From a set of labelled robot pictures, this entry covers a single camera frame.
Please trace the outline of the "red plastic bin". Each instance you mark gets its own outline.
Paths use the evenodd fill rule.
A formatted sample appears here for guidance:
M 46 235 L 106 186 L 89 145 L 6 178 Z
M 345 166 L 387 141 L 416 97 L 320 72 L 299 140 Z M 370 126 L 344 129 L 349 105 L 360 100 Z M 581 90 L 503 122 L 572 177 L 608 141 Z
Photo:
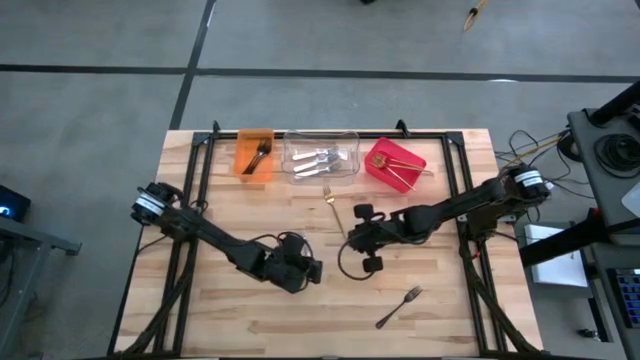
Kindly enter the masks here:
M 386 169 L 378 169 L 371 163 L 371 159 L 376 154 L 382 154 L 390 159 L 396 159 L 401 162 L 418 165 L 426 169 L 426 161 L 415 153 L 405 149 L 399 144 L 393 142 L 388 138 L 380 138 L 371 148 L 371 150 L 364 157 L 365 171 L 374 177 L 376 180 L 388 185 L 389 187 L 397 190 L 400 193 L 407 193 L 412 191 L 391 175 Z M 417 180 L 423 173 L 408 169 L 392 168 L 397 174 L 399 174 L 404 180 L 414 187 Z

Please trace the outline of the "keypad with blue keys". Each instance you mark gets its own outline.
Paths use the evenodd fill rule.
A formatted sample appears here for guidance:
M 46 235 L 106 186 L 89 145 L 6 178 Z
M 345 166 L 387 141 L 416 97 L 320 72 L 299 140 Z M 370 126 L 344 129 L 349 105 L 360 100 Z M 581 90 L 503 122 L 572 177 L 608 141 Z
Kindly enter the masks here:
M 640 268 L 607 270 L 625 326 L 640 329 Z

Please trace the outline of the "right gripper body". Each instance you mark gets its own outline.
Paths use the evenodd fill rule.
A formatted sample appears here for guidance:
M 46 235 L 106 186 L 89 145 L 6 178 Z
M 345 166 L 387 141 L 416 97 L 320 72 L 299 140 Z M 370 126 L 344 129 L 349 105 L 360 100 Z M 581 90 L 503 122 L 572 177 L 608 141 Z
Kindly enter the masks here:
M 389 219 L 383 212 L 375 212 L 372 204 L 354 207 L 354 216 L 362 223 L 348 232 L 348 246 L 359 252 L 373 255 L 378 249 L 395 242 L 401 233 L 398 216 Z

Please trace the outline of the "black box with blue light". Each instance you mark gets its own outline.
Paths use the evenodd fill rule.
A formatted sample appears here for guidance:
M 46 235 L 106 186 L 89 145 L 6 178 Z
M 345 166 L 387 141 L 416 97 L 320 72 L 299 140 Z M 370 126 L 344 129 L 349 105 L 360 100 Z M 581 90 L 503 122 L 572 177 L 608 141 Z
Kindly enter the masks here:
M 23 222 L 31 206 L 31 200 L 0 185 L 0 217 Z

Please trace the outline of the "white box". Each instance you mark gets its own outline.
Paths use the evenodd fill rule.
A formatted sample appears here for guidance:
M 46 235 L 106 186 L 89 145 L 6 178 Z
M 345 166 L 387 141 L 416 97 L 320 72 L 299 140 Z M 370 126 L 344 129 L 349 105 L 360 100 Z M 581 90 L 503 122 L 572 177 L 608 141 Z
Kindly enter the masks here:
M 527 245 L 546 239 L 562 232 L 562 229 L 541 225 L 525 225 L 524 234 Z M 533 281 L 538 284 L 561 285 L 587 288 L 588 281 L 583 268 L 580 251 L 558 256 L 546 262 L 530 267 Z

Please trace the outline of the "orange plastic bin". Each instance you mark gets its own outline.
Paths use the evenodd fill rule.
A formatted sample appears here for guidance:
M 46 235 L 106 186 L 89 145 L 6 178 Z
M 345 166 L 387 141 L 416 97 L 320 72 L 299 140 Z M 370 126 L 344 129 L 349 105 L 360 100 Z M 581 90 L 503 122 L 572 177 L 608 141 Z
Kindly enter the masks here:
M 243 175 L 243 171 L 256 153 L 261 140 L 269 139 L 272 150 L 262 159 L 252 174 Z M 275 150 L 275 133 L 272 129 L 241 129 L 237 134 L 234 175 L 245 183 L 268 183 L 273 178 L 273 155 Z

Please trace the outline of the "white paper sheet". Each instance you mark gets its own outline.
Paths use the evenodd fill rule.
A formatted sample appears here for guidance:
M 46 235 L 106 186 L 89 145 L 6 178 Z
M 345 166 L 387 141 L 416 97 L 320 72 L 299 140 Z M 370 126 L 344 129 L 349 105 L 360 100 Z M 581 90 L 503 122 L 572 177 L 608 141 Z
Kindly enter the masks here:
M 621 203 L 634 216 L 640 218 L 640 181 L 622 197 Z

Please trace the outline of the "black diagonal beam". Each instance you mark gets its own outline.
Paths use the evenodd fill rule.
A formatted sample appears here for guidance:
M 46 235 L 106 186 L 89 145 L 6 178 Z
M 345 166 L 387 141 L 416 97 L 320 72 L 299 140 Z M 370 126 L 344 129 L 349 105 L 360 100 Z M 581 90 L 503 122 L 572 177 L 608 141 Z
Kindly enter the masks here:
M 527 268 L 608 241 L 609 234 L 601 212 L 591 208 L 584 221 L 521 248 L 519 254 L 522 265 Z

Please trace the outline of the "yellow black floor tool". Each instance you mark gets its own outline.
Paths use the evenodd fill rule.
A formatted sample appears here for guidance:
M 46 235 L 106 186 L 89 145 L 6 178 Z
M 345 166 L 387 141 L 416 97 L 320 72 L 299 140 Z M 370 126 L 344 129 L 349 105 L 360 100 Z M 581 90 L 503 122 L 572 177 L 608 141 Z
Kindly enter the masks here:
M 463 24 L 463 31 L 468 32 L 475 24 L 477 17 L 483 11 L 489 0 L 479 0 L 477 4 L 472 7 Z

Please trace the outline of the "clear plastic bin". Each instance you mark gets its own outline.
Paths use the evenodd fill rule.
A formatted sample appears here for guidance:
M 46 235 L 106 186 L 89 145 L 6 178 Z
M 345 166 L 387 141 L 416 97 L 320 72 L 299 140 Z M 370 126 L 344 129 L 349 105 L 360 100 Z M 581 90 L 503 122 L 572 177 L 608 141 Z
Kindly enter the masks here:
M 333 154 L 338 154 L 340 159 L 333 163 L 318 165 L 309 170 L 322 168 L 334 163 L 340 163 L 342 165 L 341 169 L 335 173 L 296 178 L 295 175 L 297 173 L 294 172 L 294 168 L 314 161 L 317 157 L 299 161 L 293 161 L 291 157 L 294 154 L 310 152 L 316 148 L 336 148 L 337 151 Z M 283 135 L 281 170 L 293 185 L 349 185 L 353 182 L 360 169 L 360 137 L 354 131 L 303 132 L 291 130 Z

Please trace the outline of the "grey side table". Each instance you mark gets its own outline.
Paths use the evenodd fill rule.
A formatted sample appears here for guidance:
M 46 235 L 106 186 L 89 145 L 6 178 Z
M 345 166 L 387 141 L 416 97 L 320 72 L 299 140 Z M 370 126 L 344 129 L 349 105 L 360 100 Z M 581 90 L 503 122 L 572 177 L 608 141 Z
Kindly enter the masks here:
M 6 284 L 0 285 L 0 360 L 7 360 L 50 252 L 58 249 L 77 256 L 82 244 L 3 217 L 0 241 L 9 243 L 14 254 L 10 260 L 8 253 L 8 277 Z

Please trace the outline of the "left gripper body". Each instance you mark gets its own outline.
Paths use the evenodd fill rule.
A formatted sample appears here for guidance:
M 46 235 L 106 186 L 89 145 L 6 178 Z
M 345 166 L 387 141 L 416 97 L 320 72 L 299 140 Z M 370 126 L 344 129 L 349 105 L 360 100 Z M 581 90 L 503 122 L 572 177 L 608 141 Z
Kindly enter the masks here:
M 298 293 L 308 285 L 312 269 L 313 258 L 303 254 L 308 242 L 293 232 L 281 233 L 278 240 L 269 265 L 269 281 L 291 294 Z

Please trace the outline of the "grey equipment cart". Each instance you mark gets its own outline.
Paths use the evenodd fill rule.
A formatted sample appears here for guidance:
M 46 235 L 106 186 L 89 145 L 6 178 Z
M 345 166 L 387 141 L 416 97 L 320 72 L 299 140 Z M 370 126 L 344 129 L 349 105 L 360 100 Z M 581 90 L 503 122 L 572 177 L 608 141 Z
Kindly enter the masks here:
M 614 227 L 632 220 L 640 226 L 640 218 L 622 204 L 623 196 L 640 182 L 640 175 L 629 179 L 614 177 L 598 163 L 595 152 L 596 142 L 605 135 L 627 134 L 640 142 L 640 131 L 623 117 L 611 120 L 603 127 L 594 126 L 583 111 L 570 113 L 568 122 L 606 226 Z M 626 326 L 621 296 L 616 293 L 610 274 L 612 269 L 640 269 L 640 229 L 611 233 L 606 242 L 590 246 L 589 253 L 595 261 L 626 358 L 640 360 L 640 328 Z

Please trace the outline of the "black post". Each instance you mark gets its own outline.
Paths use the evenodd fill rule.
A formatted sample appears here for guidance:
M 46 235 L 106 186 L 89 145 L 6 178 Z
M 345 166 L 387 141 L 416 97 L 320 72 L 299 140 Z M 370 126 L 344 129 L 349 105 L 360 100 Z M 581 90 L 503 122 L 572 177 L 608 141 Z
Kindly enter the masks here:
M 609 121 L 638 102 L 640 102 L 640 81 L 633 83 L 612 100 L 596 109 L 589 116 L 589 122 L 594 126 L 604 127 Z

